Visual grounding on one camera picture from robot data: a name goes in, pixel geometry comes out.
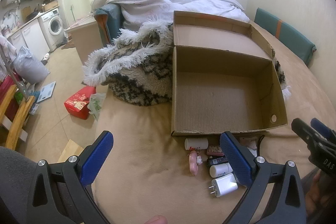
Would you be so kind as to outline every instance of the small white bottle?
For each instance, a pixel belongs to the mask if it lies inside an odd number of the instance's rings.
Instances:
[[[218,178],[232,173],[232,168],[229,163],[212,165],[210,167],[210,176]]]
[[[202,150],[208,148],[207,138],[186,138],[184,141],[184,148],[186,150]]]

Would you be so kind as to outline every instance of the doormat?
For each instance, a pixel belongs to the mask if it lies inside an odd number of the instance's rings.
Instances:
[[[64,50],[66,48],[75,48],[75,44],[72,39],[67,44],[65,44],[61,49]]]
[[[56,81],[50,83],[49,85],[45,85],[44,87],[41,88],[41,93],[40,93],[39,98],[37,99],[37,103],[45,99],[48,99],[52,96],[55,84],[56,84]]]

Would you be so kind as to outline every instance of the cardboard box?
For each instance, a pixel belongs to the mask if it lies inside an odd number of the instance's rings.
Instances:
[[[46,4],[45,6],[42,7],[43,11],[46,12],[54,7],[57,7],[58,6],[58,2],[57,0],[54,0],[48,4]]]
[[[173,136],[287,124],[273,50],[251,24],[175,11],[174,44]]]

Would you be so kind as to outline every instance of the door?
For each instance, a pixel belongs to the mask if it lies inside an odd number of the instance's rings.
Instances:
[[[50,49],[44,38],[38,20],[35,19],[26,27],[22,28],[22,34],[28,48],[32,51],[37,60],[42,60]]]
[[[61,19],[59,17],[53,17],[50,19],[48,29],[52,35],[60,34],[61,31],[63,31]]]
[[[78,1],[77,0],[63,0],[64,12],[69,26],[73,25],[76,19],[80,18],[78,15]]]
[[[13,44],[14,47],[16,47],[16,52],[19,51],[19,49],[22,47],[22,46],[25,46],[27,47],[26,45],[26,42],[25,42],[25,39],[23,38],[23,35],[21,33],[21,31],[17,31],[15,34],[13,34],[11,37],[11,42]]]

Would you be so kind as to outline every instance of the white fringe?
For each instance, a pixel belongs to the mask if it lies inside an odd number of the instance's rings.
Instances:
[[[120,29],[121,35],[114,40],[114,46],[108,45],[106,48],[96,50],[89,55],[88,60],[83,66],[84,83],[91,86],[97,86],[104,82],[110,74],[117,73],[122,68],[130,69],[131,67],[136,67],[148,56],[169,50],[173,44],[173,32],[167,27],[169,24],[171,24],[171,22],[158,19],[144,22],[138,32]],[[146,47],[134,51],[129,56],[106,62],[102,69],[97,71],[99,63],[117,48],[140,42],[153,31],[157,31],[160,36],[158,45],[147,44]]]
[[[282,90],[282,96],[285,100],[285,102],[289,99],[289,97],[292,95],[289,89],[291,88],[290,85],[288,85],[285,89]]]

